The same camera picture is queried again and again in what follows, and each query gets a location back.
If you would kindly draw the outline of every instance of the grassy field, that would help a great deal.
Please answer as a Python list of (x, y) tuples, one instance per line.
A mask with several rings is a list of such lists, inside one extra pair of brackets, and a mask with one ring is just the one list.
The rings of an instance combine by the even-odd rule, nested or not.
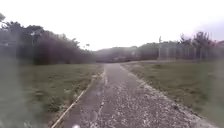
[(99, 70), (94, 64), (30, 66), (21, 67), (19, 77), (30, 97), (30, 109), (39, 106), (36, 117), (49, 121), (52, 114), (67, 108), (87, 88)]
[(99, 74), (97, 64), (19, 66), (0, 61), (0, 127), (46, 127)]
[(136, 62), (123, 64), (171, 99), (224, 127), (224, 62)]

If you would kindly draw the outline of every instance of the green grass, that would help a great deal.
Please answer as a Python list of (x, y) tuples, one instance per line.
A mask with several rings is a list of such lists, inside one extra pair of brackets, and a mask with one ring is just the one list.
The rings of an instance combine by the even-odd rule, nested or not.
[(154, 88), (221, 127), (224, 127), (223, 65), (223, 61), (124, 64)]
[(30, 111), (46, 123), (65, 110), (99, 71), (96, 64), (24, 66), (18, 76)]

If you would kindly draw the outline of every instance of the path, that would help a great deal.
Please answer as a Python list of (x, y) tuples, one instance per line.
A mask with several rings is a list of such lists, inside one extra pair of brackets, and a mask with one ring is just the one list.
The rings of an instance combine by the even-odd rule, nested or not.
[(65, 128), (213, 127), (119, 64), (105, 65), (102, 80), (89, 88), (68, 117)]

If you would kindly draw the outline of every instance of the paved path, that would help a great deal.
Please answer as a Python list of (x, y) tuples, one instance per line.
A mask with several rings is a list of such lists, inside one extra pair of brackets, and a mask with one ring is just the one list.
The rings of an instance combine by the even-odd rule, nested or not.
[(68, 117), (65, 128), (213, 127), (119, 64), (105, 65), (102, 80), (89, 88)]

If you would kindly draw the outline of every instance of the sky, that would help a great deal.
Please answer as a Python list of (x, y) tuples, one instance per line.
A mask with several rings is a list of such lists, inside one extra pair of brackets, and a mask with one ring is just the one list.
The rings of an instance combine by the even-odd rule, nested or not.
[(222, 0), (0, 0), (6, 21), (41, 25), (89, 49), (140, 46), (206, 31), (223, 40)]

